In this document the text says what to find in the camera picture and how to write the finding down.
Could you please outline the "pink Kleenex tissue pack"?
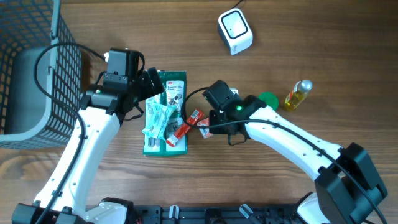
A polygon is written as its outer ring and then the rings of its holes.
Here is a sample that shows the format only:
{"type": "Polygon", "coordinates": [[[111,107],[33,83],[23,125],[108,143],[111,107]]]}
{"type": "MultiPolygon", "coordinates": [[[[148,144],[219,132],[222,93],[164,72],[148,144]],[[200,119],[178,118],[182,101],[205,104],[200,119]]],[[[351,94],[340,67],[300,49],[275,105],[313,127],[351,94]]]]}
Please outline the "pink Kleenex tissue pack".
{"type": "MultiPolygon", "coordinates": [[[[209,125],[210,125],[209,118],[205,118],[205,119],[197,122],[197,126],[209,126],[209,125]]],[[[209,128],[200,128],[199,131],[201,132],[201,135],[203,136],[204,139],[208,139],[213,136],[213,134],[210,133],[209,128]]]]}

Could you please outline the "red coffee stick sachet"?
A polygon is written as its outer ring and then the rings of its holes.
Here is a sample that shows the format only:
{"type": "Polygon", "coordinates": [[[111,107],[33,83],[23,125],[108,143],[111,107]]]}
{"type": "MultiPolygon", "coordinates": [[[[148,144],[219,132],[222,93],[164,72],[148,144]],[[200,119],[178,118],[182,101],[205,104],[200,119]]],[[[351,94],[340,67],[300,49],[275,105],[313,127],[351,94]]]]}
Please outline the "red coffee stick sachet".
{"type": "Polygon", "coordinates": [[[165,142],[169,146],[175,147],[179,140],[181,140],[181,138],[183,138],[189,132],[189,130],[191,130],[192,127],[190,125],[196,125],[197,122],[203,118],[203,116],[204,113],[201,110],[196,109],[187,119],[187,123],[183,122],[181,127],[179,127],[176,132],[168,137],[165,142]]]}

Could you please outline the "green 3M sponge packet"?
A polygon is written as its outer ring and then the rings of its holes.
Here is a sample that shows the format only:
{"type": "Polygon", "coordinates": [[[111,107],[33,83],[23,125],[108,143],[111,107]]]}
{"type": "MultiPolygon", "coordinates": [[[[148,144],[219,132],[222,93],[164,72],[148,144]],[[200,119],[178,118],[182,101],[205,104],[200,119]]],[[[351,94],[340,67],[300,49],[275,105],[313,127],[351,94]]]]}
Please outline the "green 3M sponge packet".
{"type": "MultiPolygon", "coordinates": [[[[181,104],[186,97],[186,71],[158,71],[165,91],[161,94],[148,98],[145,101],[145,128],[149,125],[152,117],[154,103],[165,106],[175,106],[176,109],[170,116],[165,127],[165,136],[167,139],[173,135],[183,124],[181,118],[181,104]]],[[[188,152],[187,137],[183,136],[175,147],[169,146],[164,139],[156,139],[144,135],[143,155],[145,156],[179,156],[188,152]]]]}

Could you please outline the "pale green wipes sachet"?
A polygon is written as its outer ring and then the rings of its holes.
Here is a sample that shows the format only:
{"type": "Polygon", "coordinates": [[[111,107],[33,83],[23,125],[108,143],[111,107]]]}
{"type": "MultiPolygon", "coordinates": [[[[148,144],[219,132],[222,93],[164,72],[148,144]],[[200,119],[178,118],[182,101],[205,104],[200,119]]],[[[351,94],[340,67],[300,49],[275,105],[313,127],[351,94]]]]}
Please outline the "pale green wipes sachet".
{"type": "Polygon", "coordinates": [[[176,108],[175,105],[167,106],[154,103],[152,105],[152,116],[142,132],[148,137],[165,140],[167,124],[176,108]]]}

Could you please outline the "green lid small jar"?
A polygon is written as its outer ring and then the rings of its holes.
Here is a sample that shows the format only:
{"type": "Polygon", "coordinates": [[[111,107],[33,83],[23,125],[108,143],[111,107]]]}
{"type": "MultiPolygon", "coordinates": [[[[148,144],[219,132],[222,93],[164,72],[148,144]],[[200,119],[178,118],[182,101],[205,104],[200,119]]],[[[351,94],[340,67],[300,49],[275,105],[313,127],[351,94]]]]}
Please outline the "green lid small jar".
{"type": "Polygon", "coordinates": [[[279,107],[278,97],[271,92],[263,92],[258,98],[266,103],[267,106],[270,106],[274,111],[276,111],[279,107]]]}

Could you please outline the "yellow oil bottle silver cap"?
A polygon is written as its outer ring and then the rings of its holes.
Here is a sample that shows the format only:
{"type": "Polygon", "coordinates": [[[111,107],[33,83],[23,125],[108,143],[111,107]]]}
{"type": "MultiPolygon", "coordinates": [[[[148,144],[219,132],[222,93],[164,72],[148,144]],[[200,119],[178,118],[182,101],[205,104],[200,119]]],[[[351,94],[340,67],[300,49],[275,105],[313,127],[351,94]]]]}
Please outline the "yellow oil bottle silver cap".
{"type": "Polygon", "coordinates": [[[310,90],[313,87],[313,83],[310,80],[298,81],[290,93],[284,100],[284,108],[287,111],[295,110],[301,102],[306,99],[310,90]]]}

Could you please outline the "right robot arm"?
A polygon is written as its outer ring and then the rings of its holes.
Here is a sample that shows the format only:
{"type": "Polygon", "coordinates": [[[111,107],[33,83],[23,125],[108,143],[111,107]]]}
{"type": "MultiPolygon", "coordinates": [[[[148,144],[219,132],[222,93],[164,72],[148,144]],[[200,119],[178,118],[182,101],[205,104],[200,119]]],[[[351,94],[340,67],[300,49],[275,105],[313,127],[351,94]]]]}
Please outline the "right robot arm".
{"type": "Polygon", "coordinates": [[[265,144],[301,168],[315,191],[299,202],[304,223],[364,223],[372,212],[386,219],[379,204],[387,189],[368,152],[356,143],[342,147],[304,131],[279,116],[258,97],[241,99],[222,80],[203,92],[209,102],[209,130],[265,144]]]}

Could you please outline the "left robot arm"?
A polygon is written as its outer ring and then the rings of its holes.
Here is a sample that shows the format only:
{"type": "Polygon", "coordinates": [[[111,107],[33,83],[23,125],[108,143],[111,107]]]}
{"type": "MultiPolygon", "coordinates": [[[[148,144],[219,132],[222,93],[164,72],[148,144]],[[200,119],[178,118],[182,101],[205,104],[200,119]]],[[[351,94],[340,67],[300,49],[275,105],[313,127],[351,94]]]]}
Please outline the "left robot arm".
{"type": "Polygon", "coordinates": [[[104,198],[91,210],[86,200],[105,150],[139,102],[164,91],[155,68],[146,70],[142,53],[111,48],[103,83],[90,85],[75,111],[76,125],[48,182],[30,205],[18,204],[13,223],[136,223],[132,201],[104,198]]]}

